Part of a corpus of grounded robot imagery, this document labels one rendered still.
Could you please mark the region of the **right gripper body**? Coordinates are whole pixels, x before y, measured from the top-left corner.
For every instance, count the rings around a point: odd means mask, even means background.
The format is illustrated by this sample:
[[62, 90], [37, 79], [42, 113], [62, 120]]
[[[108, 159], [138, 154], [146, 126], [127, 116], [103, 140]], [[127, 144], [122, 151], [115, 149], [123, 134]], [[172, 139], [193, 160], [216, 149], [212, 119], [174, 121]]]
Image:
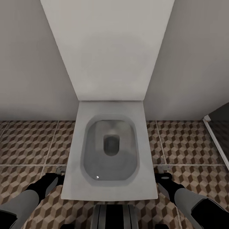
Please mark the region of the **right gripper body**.
[[156, 183], [158, 183], [158, 182], [159, 182], [159, 178], [160, 178], [161, 176], [167, 176], [167, 177], [169, 177], [169, 178], [170, 178], [170, 180], [171, 180], [170, 173], [163, 173], [163, 174], [154, 173], [154, 174], [155, 174], [155, 180], [156, 180]]

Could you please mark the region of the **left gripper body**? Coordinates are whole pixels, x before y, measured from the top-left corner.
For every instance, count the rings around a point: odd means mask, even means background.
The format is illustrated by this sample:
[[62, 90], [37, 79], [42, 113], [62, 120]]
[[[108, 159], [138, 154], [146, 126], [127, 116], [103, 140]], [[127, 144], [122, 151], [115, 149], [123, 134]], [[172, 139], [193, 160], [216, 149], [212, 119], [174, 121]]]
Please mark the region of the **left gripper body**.
[[59, 177], [59, 181], [58, 181], [58, 184], [56, 186], [59, 186], [59, 185], [63, 185], [64, 184], [64, 178], [65, 178], [65, 175], [58, 175]]

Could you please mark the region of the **robot trunk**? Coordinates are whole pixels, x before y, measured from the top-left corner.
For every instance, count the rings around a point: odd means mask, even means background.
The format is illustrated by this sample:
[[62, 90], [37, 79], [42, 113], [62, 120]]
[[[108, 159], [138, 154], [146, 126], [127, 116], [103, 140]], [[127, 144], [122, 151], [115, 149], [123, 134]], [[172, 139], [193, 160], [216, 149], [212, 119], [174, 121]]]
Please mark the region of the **robot trunk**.
[[133, 205], [96, 205], [90, 229], [139, 229]]

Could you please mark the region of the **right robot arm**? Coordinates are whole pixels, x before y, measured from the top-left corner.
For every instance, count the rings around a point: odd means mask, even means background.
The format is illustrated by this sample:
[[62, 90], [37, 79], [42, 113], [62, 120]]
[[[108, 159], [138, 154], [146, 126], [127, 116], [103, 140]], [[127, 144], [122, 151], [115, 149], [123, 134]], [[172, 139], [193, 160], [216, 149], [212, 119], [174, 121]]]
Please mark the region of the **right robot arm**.
[[173, 182], [169, 165], [158, 166], [155, 180], [161, 193], [190, 221], [195, 229], [229, 229], [229, 212], [212, 198], [185, 189]]

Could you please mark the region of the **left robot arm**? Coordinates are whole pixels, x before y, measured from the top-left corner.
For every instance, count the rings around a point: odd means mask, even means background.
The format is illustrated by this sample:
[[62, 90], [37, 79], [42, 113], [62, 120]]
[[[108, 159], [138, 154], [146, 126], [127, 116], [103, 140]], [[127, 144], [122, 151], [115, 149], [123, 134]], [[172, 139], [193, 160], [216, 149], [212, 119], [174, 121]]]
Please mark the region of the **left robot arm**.
[[30, 184], [25, 191], [0, 205], [0, 229], [21, 229], [30, 215], [54, 189], [63, 185], [66, 167], [59, 167], [56, 174], [46, 173], [36, 183]]

